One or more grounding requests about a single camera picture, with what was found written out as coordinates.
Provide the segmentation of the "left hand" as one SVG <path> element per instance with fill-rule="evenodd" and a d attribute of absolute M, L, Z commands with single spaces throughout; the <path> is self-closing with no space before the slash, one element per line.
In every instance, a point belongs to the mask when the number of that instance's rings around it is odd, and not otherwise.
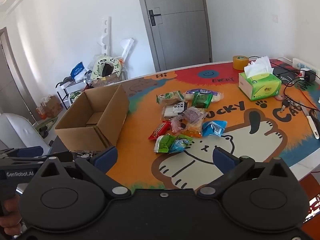
<path fill-rule="evenodd" d="M 4 232 L 9 236 L 21 234 L 22 226 L 20 222 L 22 217 L 18 209 L 19 200 L 20 197 L 16 194 L 14 197 L 3 202 L 7 215 L 1 217 L 1 227 L 4 228 Z"/>

